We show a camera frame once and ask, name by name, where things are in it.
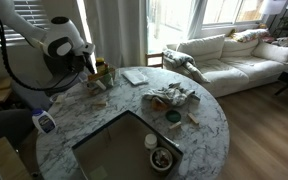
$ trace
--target window blind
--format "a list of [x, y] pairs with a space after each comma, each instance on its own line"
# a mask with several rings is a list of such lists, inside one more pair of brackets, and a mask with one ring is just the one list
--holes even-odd
[[[31, 24], [47, 29], [49, 22], [40, 0], [13, 0], [15, 11]], [[4, 25], [7, 42], [20, 42], [24, 37]]]

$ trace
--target white robotic arm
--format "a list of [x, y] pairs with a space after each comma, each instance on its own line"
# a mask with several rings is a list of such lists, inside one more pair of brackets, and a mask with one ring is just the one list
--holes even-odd
[[56, 17], [52, 19], [49, 30], [41, 29], [15, 12], [13, 0], [0, 0], [0, 19], [3, 24], [25, 37], [31, 46], [40, 49], [46, 55], [58, 58], [73, 53], [74, 56], [83, 58], [82, 64], [94, 73], [94, 68], [89, 61], [95, 46], [84, 42], [77, 28], [68, 18]]

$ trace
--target white bottle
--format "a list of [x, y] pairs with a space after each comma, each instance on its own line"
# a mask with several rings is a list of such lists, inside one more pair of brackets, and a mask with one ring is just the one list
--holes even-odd
[[149, 151], [155, 149], [157, 146], [157, 137], [155, 136], [155, 134], [146, 135], [144, 145]]
[[44, 134], [51, 132], [56, 127], [52, 116], [42, 109], [32, 111], [32, 120], [35, 127]]

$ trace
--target curtain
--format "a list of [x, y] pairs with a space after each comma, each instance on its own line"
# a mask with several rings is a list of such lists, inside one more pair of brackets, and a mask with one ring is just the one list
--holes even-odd
[[207, 0], [192, 0], [190, 19], [187, 28], [187, 39], [199, 38], [203, 26]]
[[96, 57], [117, 67], [145, 65], [146, 1], [84, 1]]

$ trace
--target white marble countertop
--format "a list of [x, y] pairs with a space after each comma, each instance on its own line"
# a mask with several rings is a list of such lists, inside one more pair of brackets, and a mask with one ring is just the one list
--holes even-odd
[[[140, 116], [165, 137], [179, 144], [184, 153], [174, 179], [215, 179], [226, 160], [229, 149], [229, 130], [226, 117], [217, 101], [202, 86], [180, 74], [157, 69], [134, 67], [149, 78], [149, 83], [131, 85], [118, 75], [112, 89], [91, 97], [81, 84], [69, 89], [67, 97], [76, 103], [54, 104], [49, 113], [57, 129], [50, 134], [39, 133], [36, 145], [37, 160], [43, 177], [48, 179], [84, 179], [71, 147], [108, 121], [130, 110]], [[120, 72], [131, 68], [121, 68]], [[161, 89], [171, 83], [181, 82], [181, 87], [192, 89], [200, 97], [198, 105], [187, 101], [172, 109], [181, 116], [180, 128], [169, 130], [171, 122], [166, 111], [153, 111], [150, 101], [142, 99], [149, 89]], [[98, 108], [94, 102], [105, 99], [108, 105]], [[188, 120], [192, 113], [200, 121], [199, 127]]]

